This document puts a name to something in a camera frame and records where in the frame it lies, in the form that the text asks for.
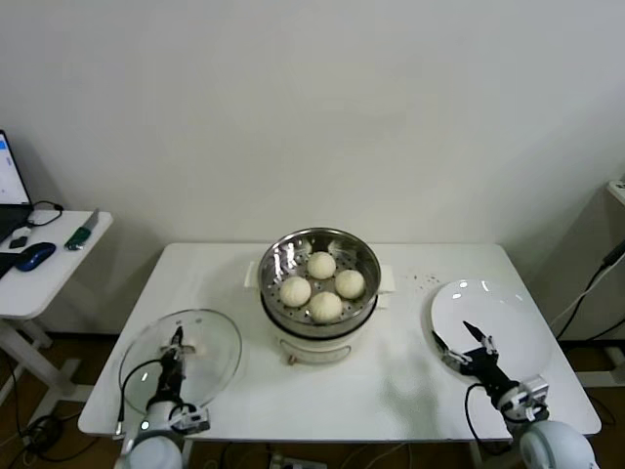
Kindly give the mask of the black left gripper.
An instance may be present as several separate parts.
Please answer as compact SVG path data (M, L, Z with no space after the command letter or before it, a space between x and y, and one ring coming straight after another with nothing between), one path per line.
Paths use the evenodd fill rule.
M194 354L194 347L184 343L184 329L179 325L169 342L161 347L161 374L157 383L159 402L180 402L182 384L185 380L185 362L182 356Z

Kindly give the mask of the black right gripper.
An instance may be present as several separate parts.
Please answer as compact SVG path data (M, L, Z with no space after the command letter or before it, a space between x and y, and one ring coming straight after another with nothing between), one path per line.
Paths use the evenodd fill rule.
M492 337L465 320L463 324L481 344L481 347L465 354L456 352L450 349L433 330L432 335L442 361L461 375L475 377L484 386L489 397L502 397L508 391L518 387L519 382L510 379L498 366L499 355Z

